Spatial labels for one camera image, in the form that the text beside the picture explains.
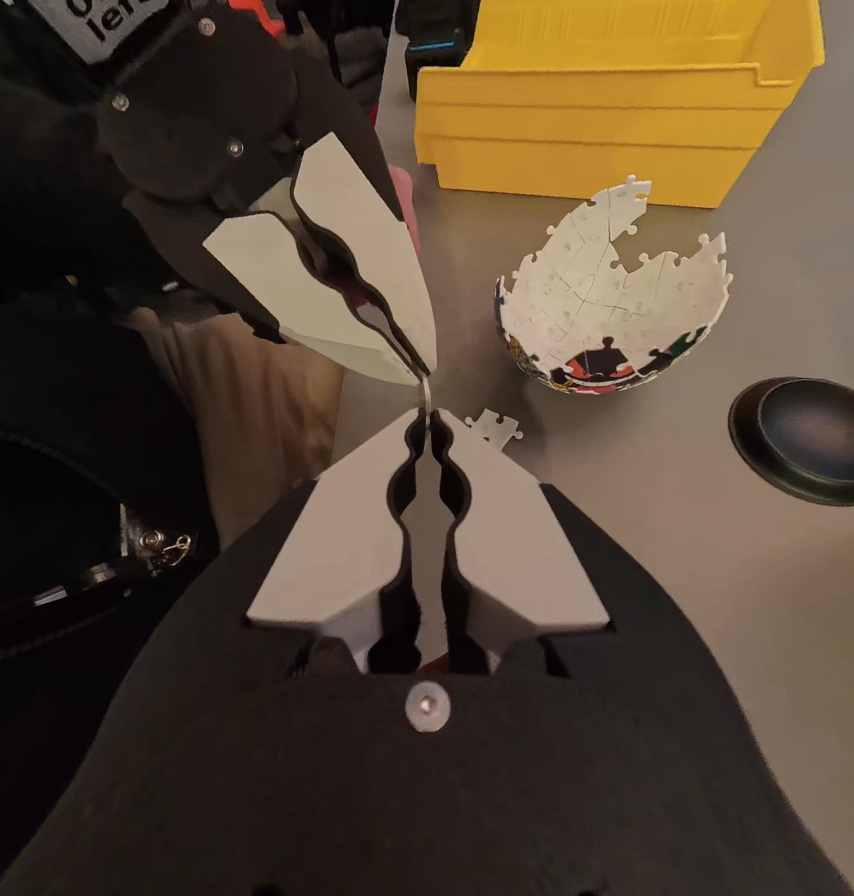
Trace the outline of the black device with blue light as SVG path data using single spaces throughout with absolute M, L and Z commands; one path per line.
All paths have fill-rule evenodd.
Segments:
M 426 67 L 459 67 L 474 39 L 480 1 L 399 1 L 395 31 L 408 39 L 404 52 L 409 95 L 417 99 Z

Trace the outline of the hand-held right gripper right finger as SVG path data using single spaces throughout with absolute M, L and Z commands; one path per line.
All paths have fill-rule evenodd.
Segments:
M 453 515 L 441 580 L 448 671 L 487 674 L 489 656 L 520 641 L 608 626 L 543 484 L 447 410 L 431 413 L 431 447 Z

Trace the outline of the yellow plastic bin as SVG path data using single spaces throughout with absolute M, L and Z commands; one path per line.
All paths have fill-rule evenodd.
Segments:
M 825 61 L 819 2 L 481 2 L 419 73 L 417 160 L 446 189 L 588 199 L 627 175 L 714 209 Z

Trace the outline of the white loose puzzle piece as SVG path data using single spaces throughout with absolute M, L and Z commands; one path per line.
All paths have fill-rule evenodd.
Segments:
M 505 452 L 510 442 L 519 442 L 523 438 L 517 420 L 489 408 L 483 409 L 476 418 L 467 416 L 465 423 L 474 435 L 500 454 Z

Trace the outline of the person's left hand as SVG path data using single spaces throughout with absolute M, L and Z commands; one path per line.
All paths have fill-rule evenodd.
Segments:
M 393 181 L 395 192 L 402 209 L 402 217 L 409 231 L 410 240 L 420 260 L 421 242 L 419 237 L 418 220 L 413 206 L 413 183 L 410 174 L 397 166 L 390 166 L 389 173 Z

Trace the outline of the black round ball stand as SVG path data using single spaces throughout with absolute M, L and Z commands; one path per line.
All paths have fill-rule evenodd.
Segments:
M 773 377 L 744 389 L 728 414 L 736 452 L 770 485 L 825 506 L 854 506 L 854 389 Z

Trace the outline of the partly built puzzle ball shell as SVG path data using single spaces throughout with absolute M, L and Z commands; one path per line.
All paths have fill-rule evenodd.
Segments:
M 690 256 L 640 255 L 629 272 L 615 241 L 634 236 L 651 181 L 629 175 L 547 229 L 507 287 L 496 284 L 496 326 L 517 367 L 560 393 L 600 396 L 652 382 L 688 355 L 730 297 L 722 232 Z

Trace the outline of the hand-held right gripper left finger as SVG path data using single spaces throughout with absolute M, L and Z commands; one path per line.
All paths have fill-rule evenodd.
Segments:
M 421 608 L 410 534 L 426 414 L 412 409 L 332 465 L 247 611 L 258 625 L 343 640 L 363 670 L 415 670 Z

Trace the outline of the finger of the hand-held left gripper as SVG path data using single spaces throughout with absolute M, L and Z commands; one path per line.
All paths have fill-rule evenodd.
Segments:
M 343 292 L 309 270 L 295 234 L 275 213 L 226 218 L 206 251 L 278 322 L 281 335 L 353 372 L 417 387 L 419 376 Z
M 303 152 L 289 194 L 307 228 L 339 246 L 414 374 L 431 375 L 435 319 L 410 232 L 334 132 Z

